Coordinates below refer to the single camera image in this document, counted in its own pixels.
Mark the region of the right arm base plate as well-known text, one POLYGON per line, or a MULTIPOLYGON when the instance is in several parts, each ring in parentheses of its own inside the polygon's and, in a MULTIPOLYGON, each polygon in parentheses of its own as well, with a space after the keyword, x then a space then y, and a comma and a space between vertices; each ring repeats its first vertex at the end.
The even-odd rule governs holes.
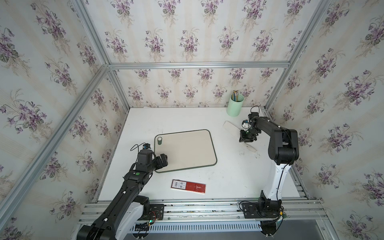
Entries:
POLYGON ((244 214, 245 219, 278 219, 282 212, 282 201, 261 201, 253 203, 241 201, 239 208, 244 214))

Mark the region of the white ceramic knife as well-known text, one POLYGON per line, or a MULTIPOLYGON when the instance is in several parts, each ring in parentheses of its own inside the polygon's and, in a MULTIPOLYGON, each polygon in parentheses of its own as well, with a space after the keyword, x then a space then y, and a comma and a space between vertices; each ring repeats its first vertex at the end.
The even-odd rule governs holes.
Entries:
POLYGON ((237 142, 239 144, 241 144, 243 147, 245 147, 246 149, 248 149, 249 151, 253 152, 253 153, 256 153, 257 150, 252 147, 251 145, 247 144, 247 143, 244 143, 244 142, 239 142, 239 139, 240 139, 240 129, 237 128, 235 125, 233 125, 232 123, 228 122, 228 121, 225 121, 224 124, 223 124, 223 127, 224 129, 229 132, 234 138, 235 140, 237 140, 237 142))

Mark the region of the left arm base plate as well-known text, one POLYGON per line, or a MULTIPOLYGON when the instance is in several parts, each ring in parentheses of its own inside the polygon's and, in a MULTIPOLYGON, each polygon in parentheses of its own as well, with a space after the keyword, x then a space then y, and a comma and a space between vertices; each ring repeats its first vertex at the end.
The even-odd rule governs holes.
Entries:
POLYGON ((165 205, 164 204, 149 204, 142 205, 143 213, 138 219, 139 221, 161 221, 164 218, 165 205))

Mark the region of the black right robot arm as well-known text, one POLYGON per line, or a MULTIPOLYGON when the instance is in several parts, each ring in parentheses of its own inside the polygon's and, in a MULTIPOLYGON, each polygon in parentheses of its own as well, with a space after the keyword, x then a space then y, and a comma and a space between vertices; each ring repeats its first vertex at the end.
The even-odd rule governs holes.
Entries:
POLYGON ((298 132, 274 123, 268 117, 251 112, 242 122, 240 143, 252 143, 261 133, 270 137, 268 156, 273 161, 270 179, 261 191, 258 209, 278 210, 282 205, 282 189, 288 172, 299 158, 298 132))

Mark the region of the beige green-rimmed cutting board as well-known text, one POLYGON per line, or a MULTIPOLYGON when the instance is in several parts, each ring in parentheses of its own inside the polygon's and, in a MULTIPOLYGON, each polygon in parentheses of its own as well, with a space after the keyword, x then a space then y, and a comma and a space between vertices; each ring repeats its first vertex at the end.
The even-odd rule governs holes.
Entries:
POLYGON ((168 165, 156 173, 211 167, 218 162, 211 133, 206 129, 157 135, 154 152, 168 157, 168 165))

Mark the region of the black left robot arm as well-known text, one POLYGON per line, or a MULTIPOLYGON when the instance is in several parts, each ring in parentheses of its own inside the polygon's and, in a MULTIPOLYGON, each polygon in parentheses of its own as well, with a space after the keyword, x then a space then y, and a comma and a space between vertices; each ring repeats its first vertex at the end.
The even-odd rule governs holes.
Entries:
POLYGON ((122 240, 134 223, 143 215, 147 197, 139 193, 149 182, 154 171, 168 165, 168 156, 156 154, 145 144, 138 152, 137 160, 132 164, 118 193, 90 225, 82 226, 77 240, 122 240))

